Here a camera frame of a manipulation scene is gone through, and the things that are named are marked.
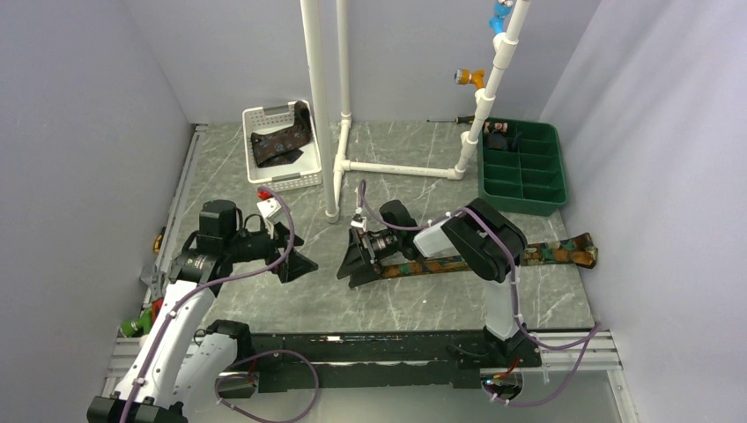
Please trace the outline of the colourful patterned tie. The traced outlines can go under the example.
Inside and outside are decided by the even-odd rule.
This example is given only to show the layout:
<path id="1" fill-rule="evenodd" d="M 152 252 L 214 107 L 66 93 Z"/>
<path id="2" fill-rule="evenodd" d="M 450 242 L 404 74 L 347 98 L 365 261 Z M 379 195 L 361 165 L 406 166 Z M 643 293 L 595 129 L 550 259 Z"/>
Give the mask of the colourful patterned tie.
<path id="1" fill-rule="evenodd" d="M 584 233 L 561 241 L 529 244 L 525 248 L 521 266 L 575 264 L 584 269 L 593 269 L 597 258 L 597 246 L 593 243 L 590 233 Z M 377 280 L 458 271 L 470 271 L 467 262 L 461 256 L 444 256 L 427 259 L 423 263 L 385 265 Z"/>

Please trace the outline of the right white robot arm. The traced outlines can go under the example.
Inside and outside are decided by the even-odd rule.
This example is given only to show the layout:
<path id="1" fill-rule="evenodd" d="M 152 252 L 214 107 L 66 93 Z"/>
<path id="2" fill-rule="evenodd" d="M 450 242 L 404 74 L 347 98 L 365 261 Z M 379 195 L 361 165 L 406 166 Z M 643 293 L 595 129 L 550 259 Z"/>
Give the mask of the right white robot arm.
<path id="1" fill-rule="evenodd" d="M 337 278 L 356 288 L 385 278 L 470 271 L 484 281 L 483 335 L 474 350 L 458 340 L 447 351 L 483 366 L 540 366 L 518 312 L 515 285 L 528 243 L 516 225 L 481 199 L 421 228 L 399 200 L 383 204 L 379 215 L 379 231 L 367 229 L 365 217 L 353 217 Z"/>

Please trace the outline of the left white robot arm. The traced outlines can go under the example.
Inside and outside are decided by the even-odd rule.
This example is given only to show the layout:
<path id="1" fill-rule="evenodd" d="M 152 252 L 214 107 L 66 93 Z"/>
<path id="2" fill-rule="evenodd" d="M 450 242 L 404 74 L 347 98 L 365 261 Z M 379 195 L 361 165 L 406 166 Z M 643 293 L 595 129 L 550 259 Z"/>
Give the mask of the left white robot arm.
<path id="1" fill-rule="evenodd" d="M 212 323 L 196 351 L 188 353 L 222 285 L 235 279 L 234 265 L 261 260 L 283 283 L 317 271 L 318 265 L 297 252 L 304 241 L 292 223 L 263 219 L 250 231 L 247 222 L 233 201 L 203 204 L 197 230 L 172 262 L 162 308 L 138 356 L 111 394 L 92 400 L 88 421 L 189 422 L 223 371 L 252 361 L 250 328 L 228 320 Z"/>

